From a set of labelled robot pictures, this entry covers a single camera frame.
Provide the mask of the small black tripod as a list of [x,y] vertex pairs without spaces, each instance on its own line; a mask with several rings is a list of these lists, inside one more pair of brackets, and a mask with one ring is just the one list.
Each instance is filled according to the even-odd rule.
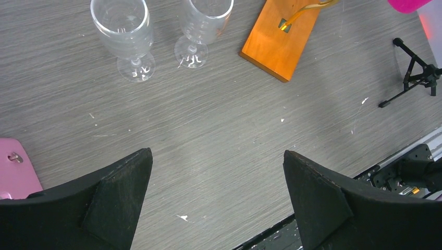
[[[403,40],[399,37],[396,37],[392,41],[393,45],[402,49],[407,55],[410,56],[411,60],[407,71],[403,77],[403,90],[392,98],[381,102],[378,104],[379,108],[384,108],[388,106],[392,101],[401,97],[408,91],[412,90],[418,85],[422,85],[425,88],[430,88],[430,96],[437,95],[437,81],[441,77],[441,68],[437,68],[433,64],[427,64],[424,60],[422,60],[415,52],[409,49],[403,42]],[[419,74],[412,75],[412,71],[414,66],[418,64],[423,72]]]

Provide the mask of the clear wine glass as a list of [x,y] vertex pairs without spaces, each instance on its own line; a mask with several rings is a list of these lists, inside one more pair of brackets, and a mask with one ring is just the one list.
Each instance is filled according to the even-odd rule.
[[182,0],[179,24],[183,32],[175,43],[174,54],[179,67],[198,69],[208,59],[208,45],[223,33],[231,15],[234,0]]
[[98,36],[117,57],[117,69],[130,82],[145,82],[155,72],[151,54],[154,29],[146,1],[92,0],[90,12]]

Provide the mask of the pink wine glass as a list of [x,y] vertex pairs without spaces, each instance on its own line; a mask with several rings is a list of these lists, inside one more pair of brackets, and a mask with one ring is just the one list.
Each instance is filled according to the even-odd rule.
[[388,0],[389,5],[399,13],[410,14],[432,0]]

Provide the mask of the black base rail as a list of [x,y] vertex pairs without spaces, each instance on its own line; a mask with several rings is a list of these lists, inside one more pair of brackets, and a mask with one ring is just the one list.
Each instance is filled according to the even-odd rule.
[[[441,202],[441,128],[353,179],[383,191]],[[245,241],[238,248],[304,249],[295,214]]]

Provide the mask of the orange wooden rack base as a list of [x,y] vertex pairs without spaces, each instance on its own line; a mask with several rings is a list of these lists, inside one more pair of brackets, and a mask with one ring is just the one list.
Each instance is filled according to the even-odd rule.
[[286,31],[278,27],[301,7],[318,2],[267,0],[239,55],[279,81],[290,81],[320,10],[304,12]]

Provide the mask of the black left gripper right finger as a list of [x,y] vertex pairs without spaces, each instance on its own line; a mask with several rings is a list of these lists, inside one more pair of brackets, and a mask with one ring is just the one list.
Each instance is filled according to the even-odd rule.
[[441,249],[441,202],[383,191],[294,152],[284,174],[304,249]]

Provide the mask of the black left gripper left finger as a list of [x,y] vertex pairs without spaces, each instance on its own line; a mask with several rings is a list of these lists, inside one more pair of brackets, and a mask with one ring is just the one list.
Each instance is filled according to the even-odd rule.
[[130,249],[153,166],[150,148],[64,184],[1,200],[1,249]]

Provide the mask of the pink wedge stand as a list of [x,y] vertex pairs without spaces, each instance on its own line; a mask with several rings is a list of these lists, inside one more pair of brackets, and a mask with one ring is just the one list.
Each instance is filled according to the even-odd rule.
[[25,199],[43,188],[21,143],[1,138],[1,199]]

